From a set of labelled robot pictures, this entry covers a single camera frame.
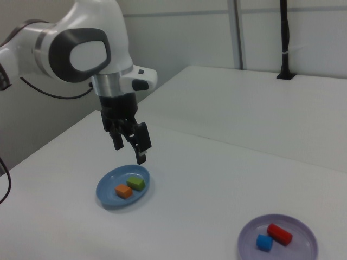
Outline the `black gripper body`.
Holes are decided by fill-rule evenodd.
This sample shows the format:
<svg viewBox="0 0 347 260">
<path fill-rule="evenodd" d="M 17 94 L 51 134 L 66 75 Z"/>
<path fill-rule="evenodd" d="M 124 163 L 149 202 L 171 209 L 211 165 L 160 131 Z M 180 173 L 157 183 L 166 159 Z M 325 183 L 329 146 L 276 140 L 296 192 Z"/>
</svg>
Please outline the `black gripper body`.
<svg viewBox="0 0 347 260">
<path fill-rule="evenodd" d="M 138 110 L 135 93 L 117 97 L 99 97 L 102 120 L 127 120 L 136 124 L 135 114 Z"/>
</svg>

